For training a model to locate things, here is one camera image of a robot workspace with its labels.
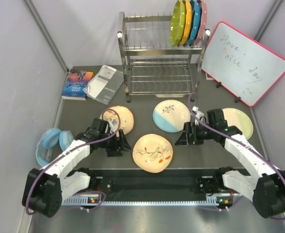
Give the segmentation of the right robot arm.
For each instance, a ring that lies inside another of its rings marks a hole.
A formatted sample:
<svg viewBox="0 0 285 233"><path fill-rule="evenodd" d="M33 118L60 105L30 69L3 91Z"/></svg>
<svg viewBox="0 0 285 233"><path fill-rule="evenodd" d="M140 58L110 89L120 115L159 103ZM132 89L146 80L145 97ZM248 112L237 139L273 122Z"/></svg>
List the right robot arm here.
<svg viewBox="0 0 285 233"><path fill-rule="evenodd" d="M232 154L247 170L247 176L234 168L221 167L214 173L213 184L217 191L232 189L250 200L263 218L274 218L285 213L285 170L280 170L262 156L236 126L228 126L221 109L204 114L194 106L190 109L194 122L186 122L177 146L202 145L214 140Z"/></svg>

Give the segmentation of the grey white booklet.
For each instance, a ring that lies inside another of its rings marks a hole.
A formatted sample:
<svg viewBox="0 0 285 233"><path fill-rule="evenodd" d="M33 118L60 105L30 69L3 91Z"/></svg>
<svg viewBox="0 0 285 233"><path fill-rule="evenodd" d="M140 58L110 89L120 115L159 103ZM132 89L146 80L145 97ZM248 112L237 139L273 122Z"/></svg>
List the grey white booklet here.
<svg viewBox="0 0 285 233"><path fill-rule="evenodd" d="M83 91L87 97L108 105L123 82L123 72L111 66L103 65L87 83Z"/></svg>

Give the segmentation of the steel two-tier dish rack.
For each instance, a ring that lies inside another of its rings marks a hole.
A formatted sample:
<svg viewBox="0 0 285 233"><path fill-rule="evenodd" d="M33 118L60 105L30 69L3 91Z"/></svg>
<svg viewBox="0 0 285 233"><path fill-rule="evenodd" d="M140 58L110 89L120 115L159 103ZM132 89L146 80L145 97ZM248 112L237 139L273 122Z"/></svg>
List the steel two-tier dish rack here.
<svg viewBox="0 0 285 233"><path fill-rule="evenodd" d="M127 102L135 95L178 98L198 90L210 30L197 45L173 47L170 21L170 15L119 13L117 39Z"/></svg>

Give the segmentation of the blue polka dot plate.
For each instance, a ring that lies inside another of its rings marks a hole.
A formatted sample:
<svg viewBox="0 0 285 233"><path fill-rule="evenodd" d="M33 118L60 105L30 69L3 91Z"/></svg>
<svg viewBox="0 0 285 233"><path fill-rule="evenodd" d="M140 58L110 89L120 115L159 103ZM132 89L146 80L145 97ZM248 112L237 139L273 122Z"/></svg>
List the blue polka dot plate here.
<svg viewBox="0 0 285 233"><path fill-rule="evenodd" d="M191 0L190 4L192 6L192 23L191 23L190 34L186 43L187 46L191 46L194 43L194 40L196 39L199 30L200 18L201 18L200 3L197 0Z"/></svg>

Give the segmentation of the light blue headphones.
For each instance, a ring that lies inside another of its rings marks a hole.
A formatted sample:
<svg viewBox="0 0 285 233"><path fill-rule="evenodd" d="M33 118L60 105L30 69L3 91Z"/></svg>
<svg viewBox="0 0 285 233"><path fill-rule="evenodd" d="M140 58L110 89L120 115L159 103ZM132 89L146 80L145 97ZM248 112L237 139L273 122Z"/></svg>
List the light blue headphones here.
<svg viewBox="0 0 285 233"><path fill-rule="evenodd" d="M43 167L49 164L45 160L47 151L54 148L57 144L60 145L62 151L68 149L73 142L74 137L70 131L62 131L59 128L51 128L47 130L41 137L36 146L36 160Z"/></svg>

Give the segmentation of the beige bird plate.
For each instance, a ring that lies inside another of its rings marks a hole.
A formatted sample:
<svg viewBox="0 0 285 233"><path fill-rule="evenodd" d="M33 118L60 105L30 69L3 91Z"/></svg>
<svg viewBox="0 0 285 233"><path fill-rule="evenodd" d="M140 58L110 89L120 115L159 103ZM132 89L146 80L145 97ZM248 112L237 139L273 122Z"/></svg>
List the beige bird plate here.
<svg viewBox="0 0 285 233"><path fill-rule="evenodd" d="M171 143L157 134L146 134L133 147L134 163L144 171L160 173L171 163L174 150Z"/></svg>
<svg viewBox="0 0 285 233"><path fill-rule="evenodd" d="M128 108L120 105L112 106L110 108L116 111L118 116L120 117L121 120L120 129L123 130L124 134L126 135L130 133L134 127L134 115L132 114L132 112ZM115 112L108 110L103 114L103 116L100 116L99 118L104 119L106 121L113 119L119 121L118 116L115 114Z"/></svg>

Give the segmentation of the pink framed whiteboard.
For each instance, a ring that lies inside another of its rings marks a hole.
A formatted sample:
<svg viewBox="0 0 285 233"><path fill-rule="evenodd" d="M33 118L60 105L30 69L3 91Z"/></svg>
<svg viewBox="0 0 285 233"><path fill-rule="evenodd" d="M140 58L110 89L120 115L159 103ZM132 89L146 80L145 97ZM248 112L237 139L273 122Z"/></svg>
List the pink framed whiteboard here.
<svg viewBox="0 0 285 233"><path fill-rule="evenodd" d="M285 58L221 21L206 48L202 69L253 107L285 74Z"/></svg>

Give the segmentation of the blue orange paperback book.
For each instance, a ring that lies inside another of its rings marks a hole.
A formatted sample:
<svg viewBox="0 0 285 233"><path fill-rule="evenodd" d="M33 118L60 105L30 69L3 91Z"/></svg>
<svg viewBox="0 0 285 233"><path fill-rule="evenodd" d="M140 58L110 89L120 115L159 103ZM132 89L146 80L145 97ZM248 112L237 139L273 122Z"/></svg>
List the blue orange paperback book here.
<svg viewBox="0 0 285 233"><path fill-rule="evenodd" d="M87 94L84 92L84 88L93 76L94 73L91 71L70 70L63 88L62 98L64 100L86 100Z"/></svg>

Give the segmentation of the green polka dot plate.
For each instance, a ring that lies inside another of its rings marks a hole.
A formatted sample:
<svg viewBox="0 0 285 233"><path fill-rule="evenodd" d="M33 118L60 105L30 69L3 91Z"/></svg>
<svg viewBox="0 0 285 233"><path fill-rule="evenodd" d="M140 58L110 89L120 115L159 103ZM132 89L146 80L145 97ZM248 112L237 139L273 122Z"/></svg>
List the green polka dot plate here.
<svg viewBox="0 0 285 233"><path fill-rule="evenodd" d="M170 24L170 44L172 47L180 44L184 33L185 21L186 6L182 0L178 0L174 5Z"/></svg>

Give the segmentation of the cream green plate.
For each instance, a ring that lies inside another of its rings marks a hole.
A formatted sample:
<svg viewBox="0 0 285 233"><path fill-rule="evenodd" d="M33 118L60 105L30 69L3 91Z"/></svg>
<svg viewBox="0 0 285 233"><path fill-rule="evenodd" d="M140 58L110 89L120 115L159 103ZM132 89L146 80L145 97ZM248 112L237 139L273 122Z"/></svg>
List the cream green plate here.
<svg viewBox="0 0 285 233"><path fill-rule="evenodd" d="M236 108L224 108L223 114L228 126L236 126L242 131L247 140L251 138L253 123L247 114Z"/></svg>

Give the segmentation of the white blue leaf plate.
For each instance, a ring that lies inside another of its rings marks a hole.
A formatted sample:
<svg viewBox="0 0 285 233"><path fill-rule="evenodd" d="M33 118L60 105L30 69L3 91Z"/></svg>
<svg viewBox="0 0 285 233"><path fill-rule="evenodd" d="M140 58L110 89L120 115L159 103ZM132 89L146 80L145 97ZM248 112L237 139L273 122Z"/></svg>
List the white blue leaf plate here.
<svg viewBox="0 0 285 233"><path fill-rule="evenodd" d="M185 104L177 100L164 100L153 110L153 121L163 131L177 133L184 123L190 122L190 112Z"/></svg>

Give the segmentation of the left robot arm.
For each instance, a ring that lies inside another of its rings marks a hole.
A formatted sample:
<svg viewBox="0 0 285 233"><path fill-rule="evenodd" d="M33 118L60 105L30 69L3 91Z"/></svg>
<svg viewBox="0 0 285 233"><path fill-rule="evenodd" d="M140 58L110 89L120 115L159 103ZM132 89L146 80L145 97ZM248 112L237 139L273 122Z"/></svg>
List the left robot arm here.
<svg viewBox="0 0 285 233"><path fill-rule="evenodd" d="M91 127L78 134L56 159L28 173L22 198L26 213L52 217L64 200L82 190L95 191L94 173L87 168L75 167L98 148L105 149L108 157L119 157L123 151L132 150L122 129L113 130L110 122L94 119Z"/></svg>

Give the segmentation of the pink polka dot plate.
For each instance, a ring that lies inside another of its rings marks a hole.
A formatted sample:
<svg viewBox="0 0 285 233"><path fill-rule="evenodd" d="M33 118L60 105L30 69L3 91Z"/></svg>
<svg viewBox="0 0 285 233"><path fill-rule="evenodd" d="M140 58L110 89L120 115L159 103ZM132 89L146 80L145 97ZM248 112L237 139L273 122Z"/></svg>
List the pink polka dot plate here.
<svg viewBox="0 0 285 233"><path fill-rule="evenodd" d="M202 0L199 0L198 1L199 4L200 4L200 8L201 8L201 18L200 18L200 26L199 26L199 29L198 29L198 33L197 33L197 36L194 40L194 45L198 44L205 32L205 28L206 28L206 22L207 22L207 4L202 1Z"/></svg>

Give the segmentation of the yellow polka dot plate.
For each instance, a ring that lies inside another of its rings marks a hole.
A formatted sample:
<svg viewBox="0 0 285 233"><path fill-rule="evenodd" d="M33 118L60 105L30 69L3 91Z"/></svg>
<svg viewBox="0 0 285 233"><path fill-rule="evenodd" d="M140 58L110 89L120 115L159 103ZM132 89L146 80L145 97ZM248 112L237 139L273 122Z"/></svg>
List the yellow polka dot plate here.
<svg viewBox="0 0 285 233"><path fill-rule="evenodd" d="M188 0L182 1L182 6L184 6L185 10L182 12L185 16L184 24L182 25L183 36L180 41L180 45L184 46L188 40L191 30L191 22L192 22L192 5Z"/></svg>

